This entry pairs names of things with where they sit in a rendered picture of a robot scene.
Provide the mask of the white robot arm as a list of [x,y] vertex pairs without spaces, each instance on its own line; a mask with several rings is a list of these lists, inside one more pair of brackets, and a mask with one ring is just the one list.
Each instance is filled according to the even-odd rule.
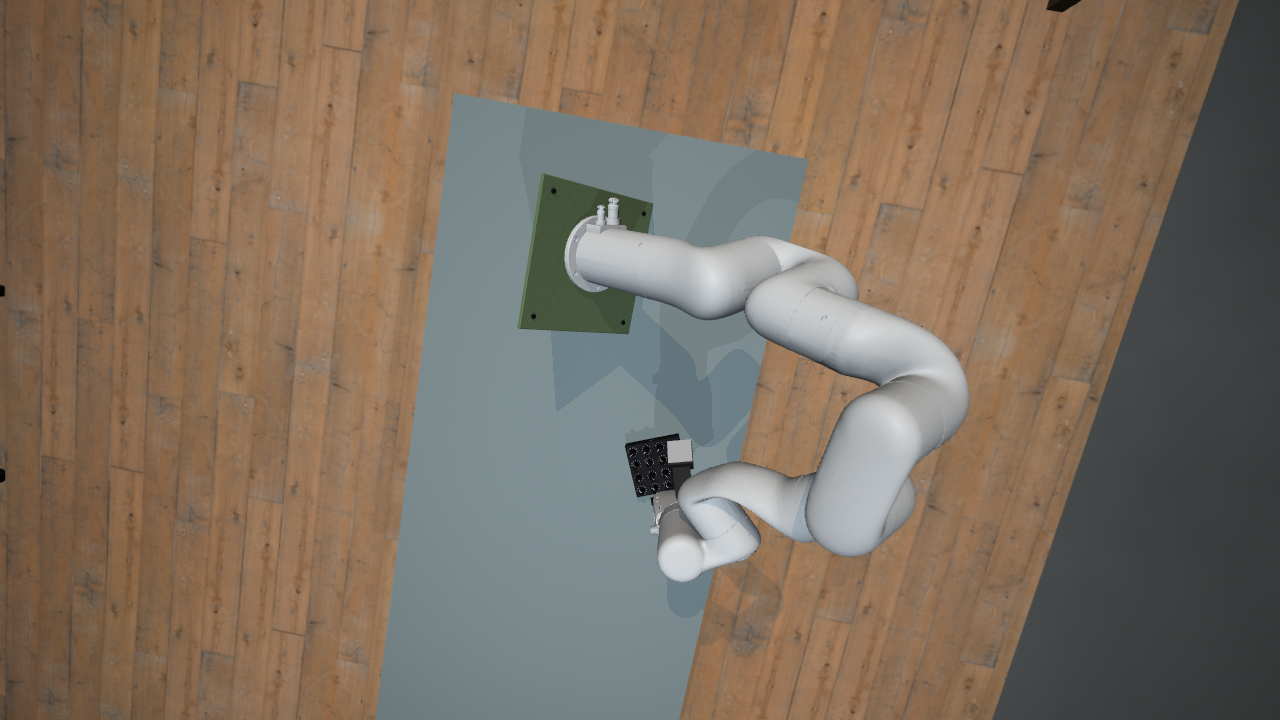
[[844,407],[817,471],[801,477],[750,462],[691,477],[691,439],[667,441],[678,503],[650,527],[660,571],[692,582],[749,559],[762,536],[741,505],[790,539],[840,556],[879,547],[913,514],[913,468],[966,418],[969,387],[952,350],[922,325],[858,301],[858,282],[835,258],[769,236],[698,247],[626,231],[618,202],[609,199],[608,217],[598,205],[567,240],[564,266],[580,290],[620,290],[701,320],[745,310],[774,345],[881,386]]

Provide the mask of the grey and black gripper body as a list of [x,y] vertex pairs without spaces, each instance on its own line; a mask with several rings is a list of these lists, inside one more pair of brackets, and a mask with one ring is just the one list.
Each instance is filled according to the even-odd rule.
[[[675,502],[675,501],[677,501],[677,502]],[[669,505],[671,505],[672,502],[675,502],[675,503],[678,503],[678,498],[676,498],[676,495],[675,495],[675,489],[668,489],[668,491],[660,491],[660,492],[658,492],[657,495],[654,495],[654,497],[653,497],[653,512],[654,512],[654,521],[655,521],[655,518],[657,518],[657,520],[658,520],[658,519],[660,519],[660,514],[662,514],[662,512],[663,512],[663,511],[664,511],[664,510],[666,510],[666,509],[667,509],[667,507],[668,507],[668,506],[669,506]],[[668,506],[667,506],[667,505],[668,505]],[[655,521],[655,525],[657,525],[657,523],[658,523],[658,521]]]

